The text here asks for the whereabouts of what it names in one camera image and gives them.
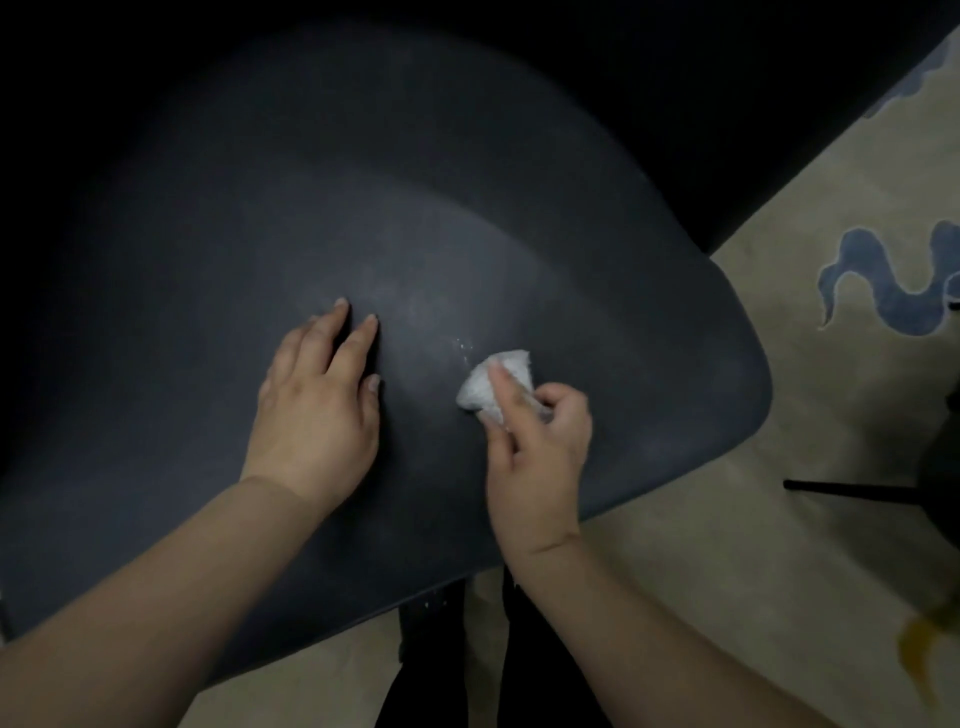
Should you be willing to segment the beige rug with blue pattern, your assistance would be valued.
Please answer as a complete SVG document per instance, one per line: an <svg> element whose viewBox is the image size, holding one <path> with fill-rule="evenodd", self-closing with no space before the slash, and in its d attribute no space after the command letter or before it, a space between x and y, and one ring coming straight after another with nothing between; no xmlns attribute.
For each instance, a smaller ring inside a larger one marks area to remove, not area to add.
<svg viewBox="0 0 960 728"><path fill-rule="evenodd" d="M867 279L817 289L855 228L883 245L909 311L935 225L960 226L960 2L888 57L842 36L870 84L797 152L794 176L714 254L771 364L762 429L720 460L592 521L587 539L721 647L848 728L960 728L960 550L922 509L785 491L784 479L910 486L960 381L960 311L911 336Z"/></svg>

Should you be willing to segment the person's right forearm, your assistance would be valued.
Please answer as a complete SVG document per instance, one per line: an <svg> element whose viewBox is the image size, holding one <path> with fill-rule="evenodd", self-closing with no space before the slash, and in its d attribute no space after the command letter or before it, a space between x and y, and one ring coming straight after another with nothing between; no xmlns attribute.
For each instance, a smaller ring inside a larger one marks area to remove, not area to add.
<svg viewBox="0 0 960 728"><path fill-rule="evenodd" d="M616 728L838 728L624 581L578 537L510 553Z"/></svg>

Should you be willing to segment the person's right hand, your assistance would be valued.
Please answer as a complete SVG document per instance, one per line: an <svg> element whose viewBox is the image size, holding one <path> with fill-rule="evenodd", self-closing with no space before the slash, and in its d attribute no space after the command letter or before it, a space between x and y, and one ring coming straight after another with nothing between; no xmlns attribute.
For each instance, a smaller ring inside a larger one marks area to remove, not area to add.
<svg viewBox="0 0 960 728"><path fill-rule="evenodd" d="M579 488L593 438L587 396L567 384L534 391L553 410L542 422L529 402L529 442L495 421L486 432L486 505L499 550L519 577L547 554L580 541Z"/></svg>

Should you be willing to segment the black furniture base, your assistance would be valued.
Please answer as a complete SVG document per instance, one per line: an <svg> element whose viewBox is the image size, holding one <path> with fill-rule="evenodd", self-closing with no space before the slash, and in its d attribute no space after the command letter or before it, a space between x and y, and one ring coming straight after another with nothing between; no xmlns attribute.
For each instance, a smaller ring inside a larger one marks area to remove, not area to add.
<svg viewBox="0 0 960 728"><path fill-rule="evenodd" d="M944 336L899 336L904 355L865 353L868 370L846 389L851 463L827 480L786 478L786 492L915 509L960 551L960 312L951 306L946 319Z"/></svg>

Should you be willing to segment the white tissue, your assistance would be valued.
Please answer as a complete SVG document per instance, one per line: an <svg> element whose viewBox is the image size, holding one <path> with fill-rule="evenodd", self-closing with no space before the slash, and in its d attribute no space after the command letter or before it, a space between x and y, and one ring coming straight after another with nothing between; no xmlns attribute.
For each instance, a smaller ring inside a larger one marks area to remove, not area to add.
<svg viewBox="0 0 960 728"><path fill-rule="evenodd" d="M457 393L455 399L457 407L468 412L482 412L486 418L496 422L501 428L507 428L489 379L489 369L494 362L499 362L515 379L523 390L524 399L534 409L537 417L545 424L550 423L553 419L553 410L534 395L531 353L526 349L498 352L478 364Z"/></svg>

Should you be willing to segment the person's left hand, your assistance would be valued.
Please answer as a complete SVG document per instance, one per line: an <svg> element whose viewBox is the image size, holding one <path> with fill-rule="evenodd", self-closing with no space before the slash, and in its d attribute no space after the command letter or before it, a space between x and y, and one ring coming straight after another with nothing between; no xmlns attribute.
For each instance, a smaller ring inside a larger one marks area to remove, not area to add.
<svg viewBox="0 0 960 728"><path fill-rule="evenodd" d="M357 391L369 375L379 321L370 314L343 333L350 314L327 370L299 369L299 346L317 316L286 333L258 392L241 469L242 482L276 486L303 502L316 525L356 490L378 454L364 446Z"/></svg>

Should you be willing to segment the black chair leg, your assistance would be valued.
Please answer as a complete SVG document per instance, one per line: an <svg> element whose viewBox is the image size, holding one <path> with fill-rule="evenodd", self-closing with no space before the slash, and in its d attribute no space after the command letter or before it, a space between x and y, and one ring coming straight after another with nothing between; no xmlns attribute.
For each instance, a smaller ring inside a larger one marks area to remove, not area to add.
<svg viewBox="0 0 960 728"><path fill-rule="evenodd" d="M424 655L464 655L467 584L455 580L399 605L398 659L403 665Z"/></svg>

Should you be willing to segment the dark grey plastic chair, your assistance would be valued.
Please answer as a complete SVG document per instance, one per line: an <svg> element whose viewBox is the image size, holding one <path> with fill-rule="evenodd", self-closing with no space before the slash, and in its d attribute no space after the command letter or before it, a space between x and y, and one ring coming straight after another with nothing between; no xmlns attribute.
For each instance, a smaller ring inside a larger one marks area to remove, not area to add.
<svg viewBox="0 0 960 728"><path fill-rule="evenodd" d="M282 336L346 298L379 320L365 482L211 676L261 667L500 561L488 356L587 394L591 518L752 436L771 403L726 276L604 127L480 45L340 26L186 81L68 199L0 470L0 594L36 628L238 479Z"/></svg>

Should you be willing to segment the person's black trousers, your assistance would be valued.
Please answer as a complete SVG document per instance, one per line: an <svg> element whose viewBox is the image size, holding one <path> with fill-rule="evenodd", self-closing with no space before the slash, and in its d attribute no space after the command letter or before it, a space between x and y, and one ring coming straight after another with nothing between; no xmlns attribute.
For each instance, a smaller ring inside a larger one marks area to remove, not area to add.
<svg viewBox="0 0 960 728"><path fill-rule="evenodd" d="M612 728L570 651L507 568L501 596L509 637L497 728ZM374 728L469 728L466 658L467 642L462 657L400 663Z"/></svg>

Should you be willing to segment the person's left forearm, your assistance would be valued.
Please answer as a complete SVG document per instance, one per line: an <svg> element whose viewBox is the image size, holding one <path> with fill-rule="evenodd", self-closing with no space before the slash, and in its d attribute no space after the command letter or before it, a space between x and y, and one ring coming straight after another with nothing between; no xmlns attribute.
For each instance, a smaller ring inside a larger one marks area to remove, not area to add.
<svg viewBox="0 0 960 728"><path fill-rule="evenodd" d="M335 508L329 484L243 479L0 650L0 728L172 728Z"/></svg>

